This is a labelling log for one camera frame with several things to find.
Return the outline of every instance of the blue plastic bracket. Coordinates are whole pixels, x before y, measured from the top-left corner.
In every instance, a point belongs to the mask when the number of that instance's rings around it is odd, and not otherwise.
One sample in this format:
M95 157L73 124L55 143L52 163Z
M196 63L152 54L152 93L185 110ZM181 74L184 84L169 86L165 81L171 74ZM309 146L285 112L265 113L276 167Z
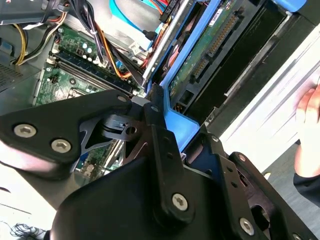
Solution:
M183 149L187 146L187 144L191 141L191 139L196 135L199 131L199 124L174 111L170 106L170 97L169 97L169 84L176 76L178 70L188 57L192 48L196 44L197 40L203 33L204 29L212 19L220 0L211 0L204 13L202 14L200 20L192 31L190 37L186 41L184 47L180 51L178 57L174 61L172 67L164 77L161 82L161 86L164 89L164 118L166 127L168 130L172 131L175 135L176 142L178 144L179 150L182 152Z

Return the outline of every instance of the red wire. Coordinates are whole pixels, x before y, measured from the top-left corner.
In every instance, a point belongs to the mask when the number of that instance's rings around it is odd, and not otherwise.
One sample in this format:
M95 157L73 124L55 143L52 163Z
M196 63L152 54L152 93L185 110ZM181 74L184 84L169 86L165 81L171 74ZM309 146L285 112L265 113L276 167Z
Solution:
M55 19L49 19L49 22L58 22L61 19L61 17L57 17Z
M168 6L168 1L167 0L158 0L160 3L163 3L164 5Z
M150 3L152 3L155 7L156 7L156 9L159 11L159 13L162 15L163 14L163 12L162 12L162 10L161 10L161 8L153 1L153 0L149 0L150 1Z

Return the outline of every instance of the screw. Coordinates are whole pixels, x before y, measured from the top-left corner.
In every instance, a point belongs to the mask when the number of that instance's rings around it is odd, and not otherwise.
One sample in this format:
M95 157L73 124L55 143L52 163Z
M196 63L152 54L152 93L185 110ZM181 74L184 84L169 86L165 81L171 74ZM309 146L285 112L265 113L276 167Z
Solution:
M61 154L65 154L71 150L71 144L64 139L56 139L51 143L51 148Z
M241 161L245 162L246 161L246 157L239 154L238 157L240 158Z
M211 136L212 140L215 141L216 143L219 142L219 139L216 136Z
M187 199L180 193L175 193L172 196L172 203L180 211L186 211L188 209Z
M244 217L240 218L240 226L243 231L245 231L246 234L253 236L255 235L255 229L254 226L252 226L251 222L249 222Z
M13 131L21 138L31 138L37 133L37 130L29 124L19 124L14 127Z
M118 100L124 103L127 101L123 96L118 96Z
M294 240L302 240L301 237L298 234L292 234Z
M155 106L151 106L151 109L155 112L159 112L158 108L156 108Z

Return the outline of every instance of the white panel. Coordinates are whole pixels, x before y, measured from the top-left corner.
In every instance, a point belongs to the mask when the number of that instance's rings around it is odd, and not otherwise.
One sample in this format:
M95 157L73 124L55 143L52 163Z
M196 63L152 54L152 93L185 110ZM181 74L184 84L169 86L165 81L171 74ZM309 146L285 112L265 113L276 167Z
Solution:
M319 66L320 26L220 136L225 151L242 152L261 172L280 157L298 140L296 107L318 84Z

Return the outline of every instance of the orange wire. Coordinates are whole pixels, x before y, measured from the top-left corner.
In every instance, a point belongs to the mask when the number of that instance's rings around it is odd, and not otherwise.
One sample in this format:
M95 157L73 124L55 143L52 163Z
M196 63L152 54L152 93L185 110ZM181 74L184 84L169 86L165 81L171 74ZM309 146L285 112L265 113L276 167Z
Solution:
M156 9L158 9L159 13L162 15L163 12L162 12L161 8L155 3L155 1L153 1L153 0L149 0L149 1L156 7Z
M131 72L127 72L127 73L125 73L124 75L121 74L121 72L119 72L119 70L118 70L118 68L117 68L117 66L116 66L116 64L115 64L115 61L114 61L114 59L113 59L113 56L112 56L112 54L111 54L110 48L109 48L109 46L108 46L108 44L107 44L107 41L106 41L106 38L105 38L105 36L104 36L103 31L102 31L101 28L98 26L98 24L95 24L95 26L96 26L96 29L97 29L100 37L102 38L103 46L104 46L104 48L105 48L105 52L106 52L108 58L110 59L110 62L111 62L112 66L113 66L113 68L114 68L114 70L115 70L115 73L116 73L120 78L127 79L128 77L130 77L130 76L132 75Z
M58 16L58 17L56 17L56 18L54 18L54 19L49 19L49 22L58 22L59 20L61 20L62 19L62 17L63 17L63 13L61 14L61 16Z

